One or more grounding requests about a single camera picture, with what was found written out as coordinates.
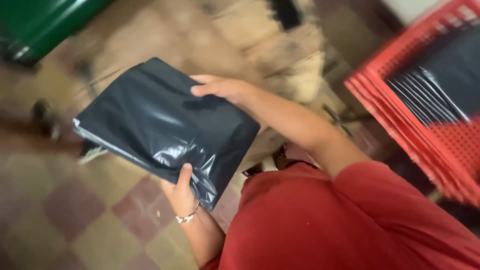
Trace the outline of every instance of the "floor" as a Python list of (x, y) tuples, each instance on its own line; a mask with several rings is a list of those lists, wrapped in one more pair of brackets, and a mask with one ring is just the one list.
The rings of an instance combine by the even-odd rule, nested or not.
[[(165, 27), (152, 29), (160, 33), (160, 36), (164, 34), (162, 37), (168, 37), (168, 39), (157, 39), (152, 34), (148, 35), (149, 40), (146, 44), (159, 46), (154, 48), (152, 45), (151, 48), (147, 48), (158, 51), (154, 56), (172, 62), (175, 67), (188, 74), (199, 71), (224, 74), (223, 72), (227, 70), (233, 77), (240, 77), (253, 83), (260, 81), (259, 84), (266, 82), (279, 94), (302, 104), (308, 103), (310, 108), (317, 112), (321, 112), (321, 105), (324, 103), (337, 111), (345, 109), (345, 105), (335, 93), (328, 86), (323, 88), (322, 82), (319, 81), (321, 78), (319, 67), (323, 65), (325, 55), (318, 50), (316, 37), (314, 43), (307, 42), (311, 36), (305, 36), (304, 33), (312, 33), (309, 26), (293, 33), (277, 33), (278, 25), (266, 19), (263, 0), (182, 0), (179, 2), (189, 1), (194, 1), (195, 6), (203, 11), (203, 14), (192, 13), (200, 17), (201, 23), (195, 21), (198, 25), (206, 25), (202, 28), (200, 36), (192, 36), (196, 35), (196, 32), (186, 30), (193, 27), (187, 25), (186, 11), (185, 14), (180, 14), (181, 16), (169, 15), (166, 12), (168, 8), (175, 8), (168, 5), (176, 5), (176, 1), (138, 1), (145, 6), (164, 5), (158, 9), (164, 12), (162, 20), (166, 20), (165, 18), (179, 20), (169, 22), (178, 26), (181, 32), (178, 35), (173, 35), (172, 33), (176, 32)], [(305, 4), (308, 1), (299, 0), (298, 2), (302, 7), (308, 6)], [(330, 20), (331, 23), (328, 25), (338, 25), (335, 21), (344, 16), (350, 18), (348, 23), (358, 25), (359, 19), (353, 12), (354, 6), (350, 1), (335, 1), (335, 4), (330, 4), (329, 0), (318, 2), (325, 7), (321, 14), (325, 18), (324, 23)], [(125, 1), (117, 0), (114, 6), (101, 16), (108, 18), (109, 12), (120, 12), (121, 3)], [(138, 12), (135, 16), (129, 11), (121, 12), (126, 12), (125, 16), (128, 20), (122, 18), (119, 24), (128, 23), (125, 23), (126, 26), (122, 26), (121, 30), (115, 30), (114, 35), (108, 33), (107, 37), (104, 37), (108, 38), (103, 44), (108, 47), (108, 53), (96, 57), (98, 62), (95, 62), (95, 68), (99, 70), (97, 75), (99, 88), (104, 88), (111, 81), (109, 74), (138, 63), (139, 59), (143, 61), (152, 56), (142, 50), (134, 50), (137, 46), (134, 42), (122, 43), (125, 48), (119, 48), (119, 40), (135, 40), (130, 36), (134, 30), (128, 29), (128, 26), (151, 23), (162, 25), (160, 21), (156, 21), (158, 20), (156, 17), (151, 16), (150, 9)], [(248, 31), (245, 28), (238, 29), (239, 33), (248, 36), (248, 38), (238, 39), (238, 34), (231, 32), (227, 26), (243, 25), (239, 22), (251, 24), (248, 26), (250, 28), (255, 24), (264, 27), (257, 27), (261, 29), (260, 32)], [(98, 31), (88, 32), (89, 29), (87, 29), (86, 32), (89, 35), (114, 29), (101, 20), (97, 23), (100, 25), (96, 29)], [(378, 30), (369, 24), (362, 29), (372, 36), (375, 36), (373, 33)], [(329, 29), (331, 32), (339, 33), (347, 30), (346, 28)], [(202, 39), (205, 36), (211, 37), (215, 42), (214, 45), (208, 45), (213, 46), (212, 49), (204, 48), (204, 54), (198, 51), (190, 53), (181, 39), (193, 38), (195, 41), (208, 44), (207, 38)], [(276, 61), (279, 59), (276, 53), (291, 49), (291, 46), (279, 48), (277, 45), (295, 38), (305, 38), (305, 42), (301, 42), (301, 46), (296, 47), (298, 55)], [(341, 47), (343, 41), (336, 39), (334, 43), (338, 43)], [(189, 58), (176, 59), (175, 57), (181, 54), (169, 53), (169, 49), (178, 47), (178, 44), (181, 44), (180, 49), (185, 54), (189, 53)], [(120, 54), (119, 51), (123, 49), (133, 54)], [(348, 53), (347, 55), (353, 59), (352, 61), (358, 61), (354, 55)], [(220, 62), (211, 61), (210, 56), (217, 56)], [(24, 119), (33, 102), (39, 97), (45, 97), (59, 109), (68, 130), (68, 123), (71, 123), (72, 117), (91, 102), (91, 99), (85, 95), (85, 91), (81, 90), (82, 83), (79, 80), (72, 80), (69, 76), (68, 73), (71, 70), (63, 63), (69, 58), (73, 58), (72, 55), (65, 56), (62, 52), (47, 57), (42, 62), (41, 73), (28, 79), (6, 76), (8, 80), (2, 81), (8, 82), (10, 84), (8, 88), (13, 90), (0, 93), (0, 110)], [(243, 70), (249, 69), (245, 68), (243, 61), (253, 64), (252, 70), (255, 72), (244, 74)], [(272, 130), (266, 129), (261, 136), (273, 145), (282, 143), (282, 138), (278, 138)], [(78, 139), (74, 135), (67, 137), (71, 140)], [(265, 148), (265, 143), (262, 141), (254, 143), (252, 148), (253, 163), (255, 159), (261, 160), (264, 158), (264, 153), (271, 151)], [(244, 180), (245, 177), (241, 174), (234, 176), (212, 213), (225, 232), (237, 212)], [(111, 154), (82, 166), (65, 156), (0, 155), (0, 269), (187, 270), (196, 268), (188, 240), (174, 221), (174, 213), (158, 185), (158, 179), (147, 171)]]

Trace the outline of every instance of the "bracelet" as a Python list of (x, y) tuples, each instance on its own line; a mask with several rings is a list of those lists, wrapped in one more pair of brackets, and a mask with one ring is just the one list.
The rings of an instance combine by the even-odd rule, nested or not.
[(193, 219), (193, 215), (197, 212), (197, 209), (198, 209), (199, 206), (200, 206), (200, 202), (197, 203), (197, 206), (195, 207), (195, 210), (193, 211), (193, 213), (184, 217), (184, 218), (181, 218), (179, 216), (175, 216), (175, 218), (177, 219), (177, 222), (178, 223), (189, 223)]

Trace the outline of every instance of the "person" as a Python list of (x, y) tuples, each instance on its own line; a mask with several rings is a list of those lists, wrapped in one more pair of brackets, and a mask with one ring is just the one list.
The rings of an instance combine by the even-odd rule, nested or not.
[(480, 269), (480, 240), (335, 127), (293, 102), (244, 81), (192, 76), (195, 96), (247, 109), (303, 148), (303, 162), (245, 181), (225, 235), (190, 189), (161, 181), (202, 269)]
[(28, 123), (6, 113), (0, 114), (0, 149), (3, 153), (66, 154), (84, 164), (108, 151), (89, 140), (65, 142), (59, 140), (61, 126), (45, 100), (32, 107)]

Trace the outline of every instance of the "black mailer bag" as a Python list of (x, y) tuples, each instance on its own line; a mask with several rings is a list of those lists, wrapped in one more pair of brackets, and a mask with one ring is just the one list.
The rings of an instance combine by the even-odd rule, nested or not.
[(74, 130), (174, 184), (192, 164), (192, 191), (212, 211), (260, 125), (224, 98), (193, 96), (195, 85), (152, 58), (113, 81), (74, 118)]

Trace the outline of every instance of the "white wall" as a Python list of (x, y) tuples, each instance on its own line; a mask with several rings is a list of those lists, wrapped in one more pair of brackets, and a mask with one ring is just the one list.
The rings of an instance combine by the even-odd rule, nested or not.
[(382, 0), (403, 24), (410, 24), (417, 16), (426, 9), (441, 0)]

